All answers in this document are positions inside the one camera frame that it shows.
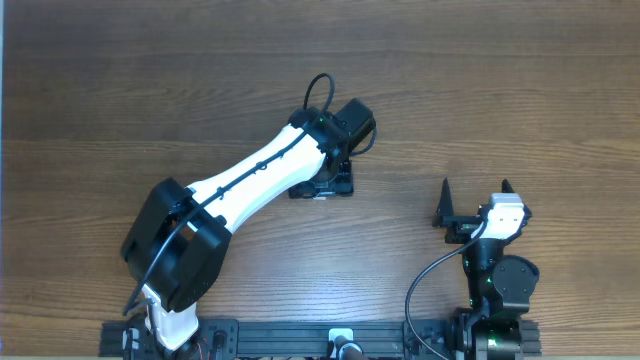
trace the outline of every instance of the wooden surface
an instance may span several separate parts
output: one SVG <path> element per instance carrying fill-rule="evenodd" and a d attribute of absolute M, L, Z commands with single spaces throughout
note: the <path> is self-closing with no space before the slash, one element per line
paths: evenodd
<path fill-rule="evenodd" d="M 442 179 L 471 214 L 507 177 L 534 213 L 508 252 L 542 271 L 545 354 L 640 353 L 640 3 L 10 0 L 5 25 L 4 354 L 95 355 L 151 187 L 262 147 L 322 71 L 334 111 L 359 97 L 378 121 L 356 194 L 258 212 L 200 315 L 401 320 L 452 249 Z M 413 312 L 466 301 L 450 261 Z"/>

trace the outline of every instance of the black cable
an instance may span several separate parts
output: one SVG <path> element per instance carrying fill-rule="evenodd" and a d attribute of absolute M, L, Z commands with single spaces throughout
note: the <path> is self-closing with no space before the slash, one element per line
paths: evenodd
<path fill-rule="evenodd" d="M 335 86 L 336 85 L 335 85 L 335 81 L 333 79 L 333 76 L 331 76 L 331 74 L 328 74 L 328 73 L 319 74 L 318 76 L 313 78 L 313 80 L 309 84 L 309 87 L 307 88 L 307 93 L 306 93 L 306 95 L 304 97 L 304 106 L 303 106 L 303 108 L 306 109 L 306 107 L 307 107 L 307 101 L 309 100 L 309 94 L 311 93 L 311 89 L 313 88 L 313 85 L 316 83 L 316 81 L 318 81 L 318 79 L 323 78 L 323 77 L 329 78 L 329 83 L 330 83 L 331 87 L 329 89 L 329 95 L 327 96 L 327 100 L 325 101 L 324 106 L 322 107 L 322 111 L 320 111 L 320 113 L 318 113 L 318 117 L 317 118 L 312 120 L 312 123 L 315 123 L 322 116 L 322 114 L 324 114 L 327 111 L 327 109 L 329 108 L 329 105 L 331 104 L 331 100 L 333 99 L 333 93 L 335 92 Z M 142 279 L 140 281 L 138 281 L 138 284 L 136 285 L 136 288 L 131 293 L 131 296 L 129 297 L 129 300 L 127 301 L 127 304 L 124 306 L 124 309 L 122 310 L 122 314 L 124 316 L 127 316 L 129 311 L 131 310 L 132 306 L 134 305 L 136 298 L 140 294 L 140 291 L 142 291 L 142 287 L 144 286 L 144 284 L 147 283 L 147 281 L 149 281 L 149 277 L 151 277 L 151 274 L 153 273 L 153 270 L 155 270 L 156 266 L 158 265 L 158 260 L 160 259 L 162 254 L 166 251 L 166 249 L 169 247 L 169 243 L 171 242 L 171 240 L 173 240 L 176 237 L 176 235 L 178 233 L 180 233 L 180 230 L 182 230 L 182 228 L 185 227 L 189 223 L 189 221 L 191 221 L 191 219 L 193 219 L 196 215 L 198 215 L 198 213 L 200 213 L 202 210 L 204 210 L 204 208 L 207 207 L 207 205 L 211 204 L 214 200 L 216 200 L 217 198 L 219 198 L 222 195 L 224 195 L 225 192 L 231 190 L 232 187 L 238 185 L 242 180 L 244 180 L 244 179 L 248 178 L 249 176 L 255 174 L 259 170 L 265 170 L 269 163 L 271 163 L 273 160 L 275 160 L 277 158 L 280 158 L 280 157 L 284 156 L 284 154 L 287 151 L 291 150 L 294 146 L 296 146 L 306 135 L 307 135 L 307 132 L 306 132 L 304 126 L 303 126 L 302 127 L 302 133 L 300 135 L 298 135 L 298 137 L 296 137 L 289 145 L 285 146 L 284 148 L 282 148 L 277 153 L 271 155 L 266 160 L 259 161 L 254 167 L 249 169 L 244 174 L 238 176 L 237 178 L 235 178 L 233 181 L 231 181 L 227 185 L 218 188 L 218 191 L 216 191 L 213 195 L 209 196 L 205 201 L 203 201 L 200 204 L 198 204 L 198 206 L 194 207 L 193 210 L 191 210 L 186 216 L 184 216 L 180 220 L 180 222 L 176 225 L 176 227 L 173 229 L 171 234 L 169 234 L 169 236 L 167 236 L 167 239 L 164 241 L 164 243 L 160 247 L 160 250 L 158 250 L 158 253 L 153 258 L 153 261 L 151 261 L 151 265 L 149 265 L 149 268 L 145 272 L 144 276 L 142 277 Z"/>
<path fill-rule="evenodd" d="M 369 139 L 369 144 L 367 144 L 367 146 L 360 151 L 352 151 L 351 154 L 349 154 L 349 156 L 354 157 L 354 156 L 362 155 L 367 151 L 371 150 L 371 148 L 373 147 L 373 143 L 376 142 L 376 136 L 378 136 L 378 127 L 373 128 L 373 134 L 371 134 L 371 139 Z"/>
<path fill-rule="evenodd" d="M 478 239 L 480 239 L 480 236 L 482 235 L 482 233 L 484 232 L 484 230 L 487 228 L 487 221 L 483 221 L 482 226 L 480 227 L 480 231 L 478 231 L 477 235 L 474 236 L 472 239 L 470 239 L 469 241 L 467 241 L 466 244 L 462 245 L 461 247 L 453 250 L 452 252 L 448 253 L 447 255 L 441 257 L 440 259 L 434 261 L 433 263 L 431 263 L 431 265 L 427 266 L 426 269 L 422 270 L 422 272 L 416 277 L 415 280 L 413 280 L 413 283 L 411 284 L 411 286 L 409 287 L 409 291 L 407 291 L 407 298 L 404 301 L 404 317 L 405 320 L 407 321 L 407 325 L 409 325 L 409 329 L 411 329 L 411 332 L 413 333 L 413 335 L 416 337 L 416 339 L 418 339 L 418 341 L 420 342 L 420 344 L 424 345 L 424 347 L 426 347 L 427 349 L 429 349 L 429 351 L 431 351 L 432 353 L 434 353 L 437 357 L 439 357 L 442 360 L 450 360 L 449 357 L 441 354 L 440 352 L 436 351 L 431 345 L 427 344 L 422 337 L 420 337 L 420 335 L 418 335 L 418 332 L 416 331 L 415 327 L 413 326 L 413 322 L 411 321 L 411 314 L 409 312 L 409 305 L 411 302 L 411 295 L 413 295 L 413 291 L 416 289 L 416 287 L 418 286 L 418 284 L 420 283 L 420 281 L 429 273 L 431 272 L 431 270 L 435 269 L 438 265 L 442 264 L 443 262 L 451 259 L 452 257 L 462 253 L 463 251 L 467 250 L 469 247 L 471 247 L 473 244 L 476 243 L 476 241 L 478 241 Z"/>

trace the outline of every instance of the wooden table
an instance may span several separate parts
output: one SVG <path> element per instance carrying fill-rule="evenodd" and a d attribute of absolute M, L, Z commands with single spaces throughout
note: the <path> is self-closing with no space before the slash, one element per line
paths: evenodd
<path fill-rule="evenodd" d="M 639 20 L 628 0 L 8 1 L 4 353 L 97 354 L 151 187 L 262 147 L 322 71 L 332 110 L 359 97 L 378 121 L 356 194 L 258 212 L 200 315 L 402 320 L 452 249 L 430 226 L 442 179 L 473 214 L 506 177 L 534 213 L 508 252 L 542 271 L 528 318 L 545 354 L 640 353 Z M 466 301 L 450 261 L 413 312 Z"/>

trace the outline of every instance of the tabletop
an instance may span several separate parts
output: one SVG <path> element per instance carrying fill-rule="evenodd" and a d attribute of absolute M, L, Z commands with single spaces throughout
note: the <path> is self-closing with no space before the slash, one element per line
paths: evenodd
<path fill-rule="evenodd" d="M 640 353 L 640 3 L 630 0 L 8 0 L 0 336 L 7 355 L 96 355 L 135 283 L 119 247 L 149 190 L 269 142 L 331 72 L 379 135 L 355 194 L 279 196 L 234 234 L 202 316 L 403 319 L 508 178 L 533 212 L 507 248 L 541 278 L 547 355 Z M 312 102 L 320 104 L 326 84 Z M 415 318 L 468 303 L 460 260 Z"/>

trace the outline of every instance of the wood grain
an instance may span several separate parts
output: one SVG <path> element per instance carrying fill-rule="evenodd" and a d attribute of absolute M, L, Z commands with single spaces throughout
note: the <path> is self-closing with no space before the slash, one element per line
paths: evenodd
<path fill-rule="evenodd" d="M 507 177 L 534 213 L 508 251 L 542 271 L 545 354 L 639 354 L 638 19 L 631 0 L 7 1 L 3 354 L 95 355 L 151 187 L 259 149 L 322 71 L 333 109 L 359 97 L 378 120 L 356 194 L 258 212 L 200 315 L 401 320 L 450 250 L 429 221 L 442 179 L 473 213 Z M 451 261 L 413 311 L 466 298 Z"/>

